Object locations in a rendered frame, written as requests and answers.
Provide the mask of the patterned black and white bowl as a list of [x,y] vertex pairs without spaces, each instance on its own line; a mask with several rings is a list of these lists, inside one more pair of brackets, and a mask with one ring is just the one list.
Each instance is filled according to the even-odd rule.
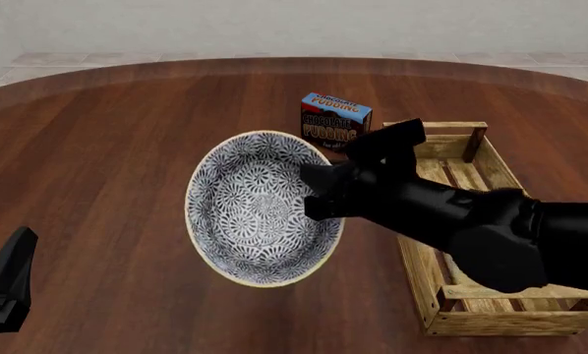
[[201,259],[226,279],[254,288],[299,282],[330,258],[345,220],[312,220],[300,178],[304,164],[330,165],[316,147],[283,132],[254,131],[221,142],[189,180],[185,223]]

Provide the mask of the wooden slat tray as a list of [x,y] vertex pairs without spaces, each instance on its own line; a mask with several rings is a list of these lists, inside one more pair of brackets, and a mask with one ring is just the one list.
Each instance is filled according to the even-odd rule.
[[[486,138],[487,123],[431,122],[424,127],[463,132],[427,135],[415,148],[419,176],[469,190],[520,188]],[[446,253],[404,236],[397,241],[427,335],[575,335],[588,326],[588,291],[547,285],[502,294],[474,282]]]

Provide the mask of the chocolate pudding box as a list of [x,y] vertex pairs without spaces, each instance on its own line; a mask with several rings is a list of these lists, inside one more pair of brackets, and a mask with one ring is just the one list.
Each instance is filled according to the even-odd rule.
[[301,100],[301,137],[320,147],[341,151],[348,143],[366,135],[373,109],[322,93],[309,93]]

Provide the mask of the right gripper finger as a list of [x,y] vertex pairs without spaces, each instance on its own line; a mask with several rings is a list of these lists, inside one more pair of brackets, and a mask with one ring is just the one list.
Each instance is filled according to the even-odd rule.
[[368,178],[368,171],[354,161],[338,164],[303,164],[300,167],[301,180],[319,197],[343,194],[351,185]]
[[330,218],[366,217],[368,193],[342,194],[334,197],[309,196],[304,198],[304,212],[315,221]]

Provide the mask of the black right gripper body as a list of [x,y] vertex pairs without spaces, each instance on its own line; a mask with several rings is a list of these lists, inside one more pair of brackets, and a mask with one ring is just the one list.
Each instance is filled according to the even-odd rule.
[[419,180],[414,147],[426,140],[422,120],[405,120],[357,138],[347,146],[350,171],[344,202],[349,217],[380,215],[406,206]]

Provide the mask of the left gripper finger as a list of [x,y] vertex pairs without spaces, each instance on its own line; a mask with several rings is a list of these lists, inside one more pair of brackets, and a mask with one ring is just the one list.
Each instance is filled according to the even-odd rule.
[[37,235],[21,226],[0,250],[0,292],[9,300],[31,305],[30,271]]

